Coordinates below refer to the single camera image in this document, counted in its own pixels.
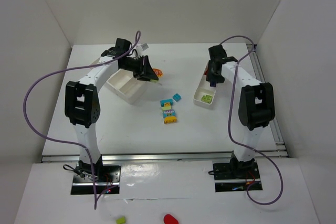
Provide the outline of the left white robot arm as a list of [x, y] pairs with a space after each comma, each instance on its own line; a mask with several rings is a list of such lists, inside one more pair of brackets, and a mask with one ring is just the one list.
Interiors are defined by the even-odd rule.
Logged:
[[76, 131], [78, 143], [83, 145], [79, 156], [79, 172], [96, 177], [103, 174], [102, 155], [98, 149], [96, 122], [100, 116], [98, 93], [118, 70], [126, 70], [139, 81], [158, 81], [143, 52], [147, 44], [131, 49], [131, 42], [118, 38], [115, 46], [105, 50], [88, 74], [78, 81], [69, 81], [65, 88], [65, 116]]

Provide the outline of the white divided container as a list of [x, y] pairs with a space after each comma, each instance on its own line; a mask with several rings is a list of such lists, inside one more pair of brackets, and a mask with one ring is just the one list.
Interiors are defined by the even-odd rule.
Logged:
[[147, 89], [148, 83], [133, 77], [133, 73], [119, 69], [103, 85], [128, 104], [133, 104]]
[[193, 96], [193, 103], [196, 106], [200, 106], [202, 108], [211, 109], [213, 106], [216, 88], [211, 87], [210, 83], [206, 80], [207, 77], [207, 67], [202, 74], [202, 77], [198, 83], [196, 91]]

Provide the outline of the red round piece foreground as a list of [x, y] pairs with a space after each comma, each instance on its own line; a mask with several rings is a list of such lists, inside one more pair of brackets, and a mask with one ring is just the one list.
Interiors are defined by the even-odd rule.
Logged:
[[163, 223], [164, 224], [179, 224], [179, 221], [171, 214], [166, 214], [163, 217]]

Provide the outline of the purple lego piece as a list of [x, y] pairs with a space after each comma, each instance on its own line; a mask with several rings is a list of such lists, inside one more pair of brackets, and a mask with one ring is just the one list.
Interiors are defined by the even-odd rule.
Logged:
[[211, 82], [210, 86], [215, 88], [217, 86], [217, 83], [216, 82]]

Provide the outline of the light green lego brick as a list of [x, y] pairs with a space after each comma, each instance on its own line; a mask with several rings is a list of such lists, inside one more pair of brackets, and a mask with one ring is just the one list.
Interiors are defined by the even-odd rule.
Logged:
[[206, 98], [207, 98], [207, 103], [212, 102], [213, 97], [211, 95], [206, 95]]

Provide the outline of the teal flower lego brick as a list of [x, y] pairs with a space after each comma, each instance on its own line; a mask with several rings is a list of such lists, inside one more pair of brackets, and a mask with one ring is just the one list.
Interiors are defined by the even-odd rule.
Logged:
[[162, 112], [162, 114], [163, 114], [163, 118], [170, 117], [170, 116], [176, 116], [176, 112], [175, 112], [175, 110], [173, 110], [173, 109], [170, 109], [170, 110], [164, 110], [164, 111]]

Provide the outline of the aluminium rail front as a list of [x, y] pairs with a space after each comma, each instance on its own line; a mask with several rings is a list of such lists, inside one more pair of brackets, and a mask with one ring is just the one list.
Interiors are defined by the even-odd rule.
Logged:
[[[170, 162], [230, 159], [231, 152], [165, 153], [165, 154], [120, 154], [102, 155], [103, 164], [126, 162]], [[41, 163], [73, 163], [79, 161], [78, 155], [44, 155]]]

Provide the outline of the orange sun round lego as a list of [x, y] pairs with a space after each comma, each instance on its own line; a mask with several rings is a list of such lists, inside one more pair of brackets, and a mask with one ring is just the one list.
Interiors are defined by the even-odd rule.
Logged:
[[154, 68], [154, 73], [157, 75], [158, 78], [163, 77], [163, 72], [160, 69]]

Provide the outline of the green lego on foreground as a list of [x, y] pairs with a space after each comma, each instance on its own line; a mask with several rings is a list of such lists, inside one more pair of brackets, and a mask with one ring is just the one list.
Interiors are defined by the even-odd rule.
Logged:
[[116, 224], [126, 224], [126, 218], [125, 216], [121, 216], [118, 219], [116, 219]]

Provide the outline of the right white divided container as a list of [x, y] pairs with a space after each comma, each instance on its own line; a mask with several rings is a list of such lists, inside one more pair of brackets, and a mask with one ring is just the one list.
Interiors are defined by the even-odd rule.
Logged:
[[198, 83], [196, 91], [193, 96], [193, 103], [196, 106], [200, 106], [202, 108], [211, 109], [213, 106], [216, 88], [211, 87], [210, 83], [206, 80], [207, 77], [207, 67], [202, 74], [202, 77]]

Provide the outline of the teal and green lego stack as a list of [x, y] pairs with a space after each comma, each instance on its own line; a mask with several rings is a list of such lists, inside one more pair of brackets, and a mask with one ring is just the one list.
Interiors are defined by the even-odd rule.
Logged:
[[173, 99], [161, 100], [160, 101], [160, 107], [161, 107], [162, 111], [171, 110], [173, 103], [174, 103]]

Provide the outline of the left white divided container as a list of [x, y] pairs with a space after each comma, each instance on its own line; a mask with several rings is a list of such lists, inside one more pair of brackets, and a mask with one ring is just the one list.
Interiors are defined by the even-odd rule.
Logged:
[[128, 104], [133, 104], [147, 89], [148, 83], [133, 77], [133, 73], [119, 69], [103, 85]]

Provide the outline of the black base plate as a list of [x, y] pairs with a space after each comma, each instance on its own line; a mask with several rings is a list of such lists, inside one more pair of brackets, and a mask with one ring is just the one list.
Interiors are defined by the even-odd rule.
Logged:
[[81, 171], [78, 164], [75, 167], [64, 165], [63, 169], [74, 173], [70, 191], [71, 195], [93, 195], [93, 182], [96, 185], [97, 195], [103, 191], [107, 195], [120, 193], [120, 165], [103, 166], [99, 175], [95, 175], [94, 177], [88, 172]]
[[234, 192], [249, 190], [262, 190], [262, 183], [257, 163], [246, 171], [233, 173], [228, 163], [214, 163], [213, 169], [208, 172], [214, 178], [215, 192]]

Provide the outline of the teal square lego brick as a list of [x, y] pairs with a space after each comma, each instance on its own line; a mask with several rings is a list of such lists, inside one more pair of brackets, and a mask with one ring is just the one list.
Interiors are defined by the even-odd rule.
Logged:
[[181, 100], [181, 96], [178, 93], [176, 93], [175, 95], [173, 95], [173, 100], [175, 102], [179, 102]]

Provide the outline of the aluminium rail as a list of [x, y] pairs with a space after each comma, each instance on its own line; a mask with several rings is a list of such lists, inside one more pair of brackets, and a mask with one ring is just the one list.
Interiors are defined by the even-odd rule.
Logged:
[[[126, 162], [170, 162], [230, 159], [231, 152], [165, 153], [165, 154], [120, 154], [102, 155], [103, 164]], [[41, 163], [73, 163], [79, 161], [78, 155], [44, 155]]]
[[249, 55], [254, 74], [256, 79], [258, 79], [261, 84], [260, 88], [260, 95], [258, 96], [261, 98], [261, 103], [263, 107], [263, 114], [268, 114], [267, 121], [268, 121], [268, 128], [272, 133], [272, 139], [275, 144], [274, 151], [267, 151], [264, 150], [263, 152], [267, 153], [268, 156], [284, 158], [288, 157], [287, 148], [285, 146], [284, 138], [282, 136], [278, 121], [275, 116], [275, 98], [274, 98], [274, 88], [270, 82], [266, 82], [261, 63], [258, 59], [258, 55], [255, 50]]

